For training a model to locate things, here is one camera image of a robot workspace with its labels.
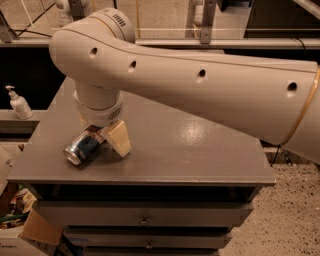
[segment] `gray tabletop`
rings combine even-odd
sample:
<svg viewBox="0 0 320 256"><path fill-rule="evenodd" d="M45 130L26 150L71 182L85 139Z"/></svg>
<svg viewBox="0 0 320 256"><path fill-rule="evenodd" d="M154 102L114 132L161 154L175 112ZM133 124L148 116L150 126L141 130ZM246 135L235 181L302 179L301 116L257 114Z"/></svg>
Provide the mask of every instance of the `gray tabletop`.
<svg viewBox="0 0 320 256"><path fill-rule="evenodd" d="M132 144L121 159L104 144L81 166L62 151L81 125L66 79L41 119L9 180L58 184L271 185L275 179L260 142L252 137L123 92Z"/></svg>

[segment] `drawer handle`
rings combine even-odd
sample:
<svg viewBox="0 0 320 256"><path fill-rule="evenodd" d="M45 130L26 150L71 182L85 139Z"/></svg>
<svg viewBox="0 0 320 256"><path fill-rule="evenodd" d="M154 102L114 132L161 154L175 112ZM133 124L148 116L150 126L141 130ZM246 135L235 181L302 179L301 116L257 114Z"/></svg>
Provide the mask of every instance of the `drawer handle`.
<svg viewBox="0 0 320 256"><path fill-rule="evenodd" d="M151 241L148 241L148 244L146 245L145 248L148 250L153 249L153 245L151 244Z"/></svg>
<svg viewBox="0 0 320 256"><path fill-rule="evenodd" d="M140 221L141 226L149 226L150 222L147 219L147 216L143 216L142 221Z"/></svg>

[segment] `white robotic arm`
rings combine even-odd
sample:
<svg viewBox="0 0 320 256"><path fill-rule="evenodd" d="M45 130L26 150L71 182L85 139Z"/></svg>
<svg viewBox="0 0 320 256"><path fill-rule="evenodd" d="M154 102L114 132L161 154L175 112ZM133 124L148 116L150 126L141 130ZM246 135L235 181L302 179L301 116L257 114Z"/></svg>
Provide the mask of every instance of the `white robotic arm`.
<svg viewBox="0 0 320 256"><path fill-rule="evenodd" d="M153 49L134 40L115 9L54 34L51 58L75 80L78 110L90 124L117 119L125 90L320 163L317 63Z"/></svg>

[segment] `pump bottle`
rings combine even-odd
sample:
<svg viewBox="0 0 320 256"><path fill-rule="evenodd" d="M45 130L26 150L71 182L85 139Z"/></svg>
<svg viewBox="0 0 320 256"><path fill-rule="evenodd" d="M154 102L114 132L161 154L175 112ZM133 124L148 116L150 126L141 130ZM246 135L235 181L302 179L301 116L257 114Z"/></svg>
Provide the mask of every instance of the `pump bottle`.
<svg viewBox="0 0 320 256"><path fill-rule="evenodd" d="M19 96L13 89L14 86L7 85L6 89L9 91L11 98L10 105L13 110L17 113L20 119L28 119L32 117L33 112L28 105L28 102L22 96Z"/></svg>

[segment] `soda can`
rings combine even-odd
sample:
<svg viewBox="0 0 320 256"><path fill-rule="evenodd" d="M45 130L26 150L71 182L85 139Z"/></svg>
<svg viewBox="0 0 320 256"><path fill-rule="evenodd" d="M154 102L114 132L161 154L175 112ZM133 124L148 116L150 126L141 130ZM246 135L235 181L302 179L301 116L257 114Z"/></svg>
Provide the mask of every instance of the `soda can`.
<svg viewBox="0 0 320 256"><path fill-rule="evenodd" d="M105 138L99 134L101 128L90 125L78 138L63 150L64 155L74 165L80 165L97 149Z"/></svg>

